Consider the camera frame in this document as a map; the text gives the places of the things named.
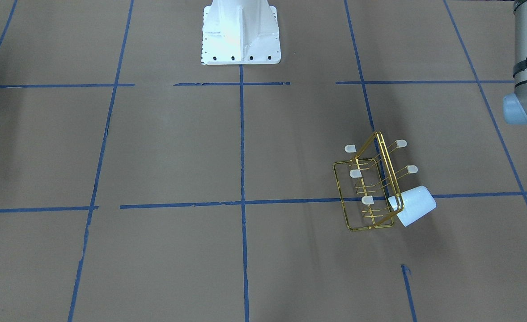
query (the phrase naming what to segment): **white rubber tip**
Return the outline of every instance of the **white rubber tip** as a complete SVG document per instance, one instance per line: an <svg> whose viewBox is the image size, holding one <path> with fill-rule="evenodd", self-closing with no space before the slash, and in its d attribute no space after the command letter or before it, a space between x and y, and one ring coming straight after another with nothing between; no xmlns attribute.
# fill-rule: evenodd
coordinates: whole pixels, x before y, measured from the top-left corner
<svg viewBox="0 0 527 322"><path fill-rule="evenodd" d="M417 167L416 165L407 165L407 172L408 173L417 173L419 172L419 167Z"/></svg>
<svg viewBox="0 0 527 322"><path fill-rule="evenodd" d="M366 195L363 198L361 198L361 202L367 205L374 204L373 196Z"/></svg>
<svg viewBox="0 0 527 322"><path fill-rule="evenodd" d="M355 153L355 152L357 152L357 148L355 148L355 144L346 145L345 146L345 152L346 153Z"/></svg>
<svg viewBox="0 0 527 322"><path fill-rule="evenodd" d="M398 148L404 148L407 146L407 141L405 140L397 140L395 143L397 144Z"/></svg>
<svg viewBox="0 0 527 322"><path fill-rule="evenodd" d="M361 178L363 175L361 174L361 170L359 169L353 169L351 171L349 171L349 175L352 177L352 178Z"/></svg>

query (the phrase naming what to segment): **gray surface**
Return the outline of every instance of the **gray surface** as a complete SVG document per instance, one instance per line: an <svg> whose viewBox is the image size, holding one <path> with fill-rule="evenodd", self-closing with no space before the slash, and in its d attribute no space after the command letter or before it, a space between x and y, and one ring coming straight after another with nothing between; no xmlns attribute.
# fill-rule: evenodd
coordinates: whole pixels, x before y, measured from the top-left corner
<svg viewBox="0 0 527 322"><path fill-rule="evenodd" d="M245 321L242 211L123 204L242 199L239 67L200 65L210 1L136 0L108 131L74 322ZM512 2L449 1L482 80L510 79ZM129 1L20 1L0 47L0 84L110 83ZM244 68L249 320L527 321L521 195L438 198L408 228L348 232L331 164L370 121L344 1L272 1L281 64ZM0 35L12 2L0 2ZM365 79L473 80L441 1L349 1ZM483 84L527 190L527 127ZM476 84L368 84L376 130L409 146L401 182L437 194L519 193ZM0 208L89 206L112 88L0 89ZM0 321L65 321L86 210L0 210Z"/></svg>

